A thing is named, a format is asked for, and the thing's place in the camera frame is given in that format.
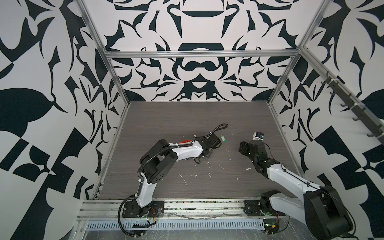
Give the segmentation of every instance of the wooden table surface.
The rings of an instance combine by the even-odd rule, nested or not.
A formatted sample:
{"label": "wooden table surface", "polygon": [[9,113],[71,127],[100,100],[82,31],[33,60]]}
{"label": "wooden table surface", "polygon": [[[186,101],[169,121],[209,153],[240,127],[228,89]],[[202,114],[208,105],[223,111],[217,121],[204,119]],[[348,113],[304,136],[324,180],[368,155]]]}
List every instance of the wooden table surface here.
{"label": "wooden table surface", "polygon": [[157,184],[153,198],[251,198],[272,189],[293,196],[256,172],[251,160],[238,152],[241,141],[263,132],[274,158],[296,172],[266,102],[132,102],[99,198],[124,199],[137,192],[139,160],[158,140],[192,139],[221,123],[229,127],[216,135],[223,134],[227,142],[201,164],[176,162]]}

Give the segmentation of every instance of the black and white patterned wall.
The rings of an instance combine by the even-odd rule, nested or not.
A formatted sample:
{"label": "black and white patterned wall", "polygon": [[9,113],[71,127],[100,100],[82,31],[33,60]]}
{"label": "black and white patterned wall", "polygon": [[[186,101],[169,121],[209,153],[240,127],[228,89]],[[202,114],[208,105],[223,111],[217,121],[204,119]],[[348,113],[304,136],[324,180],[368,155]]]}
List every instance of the black and white patterned wall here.
{"label": "black and white patterned wall", "polygon": [[[321,0],[86,0],[108,51],[295,49]],[[131,101],[267,100],[288,57],[114,59]]]}
{"label": "black and white patterned wall", "polygon": [[[383,119],[384,3],[335,0],[309,43],[312,51]],[[301,58],[273,106],[309,180],[335,187],[360,240],[384,237],[384,147]]]}
{"label": "black and white patterned wall", "polygon": [[124,102],[72,0],[0,3],[1,239],[66,239]]}
{"label": "black and white patterned wall", "polygon": [[112,64],[131,101],[268,100],[289,57],[134,58]]}
{"label": "black and white patterned wall", "polygon": [[290,49],[320,0],[86,0],[109,51]]}

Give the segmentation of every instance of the clear plastic sheet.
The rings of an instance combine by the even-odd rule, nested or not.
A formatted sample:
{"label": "clear plastic sheet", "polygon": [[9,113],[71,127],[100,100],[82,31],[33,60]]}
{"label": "clear plastic sheet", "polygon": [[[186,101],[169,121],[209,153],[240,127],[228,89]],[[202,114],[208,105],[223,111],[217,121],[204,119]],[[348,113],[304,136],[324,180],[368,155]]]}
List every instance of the clear plastic sheet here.
{"label": "clear plastic sheet", "polygon": [[[287,218],[280,220],[280,229],[288,223]],[[121,230],[85,230],[84,240],[123,240],[134,239]],[[217,230],[148,230],[142,240],[316,240],[308,228],[301,222],[291,218],[288,227],[273,236],[265,234],[259,229],[217,229]]]}

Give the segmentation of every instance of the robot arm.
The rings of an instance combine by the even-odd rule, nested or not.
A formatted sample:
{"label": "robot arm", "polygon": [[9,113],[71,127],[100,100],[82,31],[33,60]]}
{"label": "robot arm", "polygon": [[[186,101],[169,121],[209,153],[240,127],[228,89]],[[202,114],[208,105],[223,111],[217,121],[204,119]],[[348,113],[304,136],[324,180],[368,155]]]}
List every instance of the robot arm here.
{"label": "robot arm", "polygon": [[[159,144],[162,144],[165,140],[162,139],[157,142],[148,152],[144,155],[140,163],[149,156],[149,152],[157,152]],[[202,156],[204,149],[198,141],[194,141],[189,147],[183,147],[182,144],[168,144],[169,146],[179,146],[178,148],[171,149],[164,153],[162,156],[157,156],[156,159],[152,160],[152,163],[147,164],[144,167],[144,171],[141,172],[142,178],[139,179],[140,185],[137,193],[135,194],[138,205],[143,208],[152,202],[153,192],[155,191],[156,185],[159,181],[163,180],[172,168],[173,164],[183,159],[194,159]]]}
{"label": "robot arm", "polygon": [[317,239],[332,239],[351,231],[353,225],[337,191],[321,187],[289,171],[275,159],[268,158],[263,133],[256,132],[249,143],[241,142],[239,152],[248,156],[257,172],[293,193],[290,198],[277,190],[263,193],[262,210],[283,212],[307,225]]}
{"label": "robot arm", "polygon": [[165,139],[158,141],[141,159],[137,175],[140,177],[139,189],[135,194],[138,209],[137,215],[143,216],[150,208],[153,192],[159,181],[164,179],[175,162],[183,159],[207,159],[221,146],[220,139],[215,131],[226,128],[227,124],[221,124],[210,134],[202,137],[194,137],[192,141],[179,144],[167,143]]}

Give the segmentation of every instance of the orange part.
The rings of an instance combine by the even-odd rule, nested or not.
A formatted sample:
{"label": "orange part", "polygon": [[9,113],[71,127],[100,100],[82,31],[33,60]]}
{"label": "orange part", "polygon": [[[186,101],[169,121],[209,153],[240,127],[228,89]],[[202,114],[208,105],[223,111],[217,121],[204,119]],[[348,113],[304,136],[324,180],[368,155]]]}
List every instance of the orange part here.
{"label": "orange part", "polygon": [[192,142],[192,140],[184,140],[184,141],[181,141],[179,143],[187,143],[187,142]]}

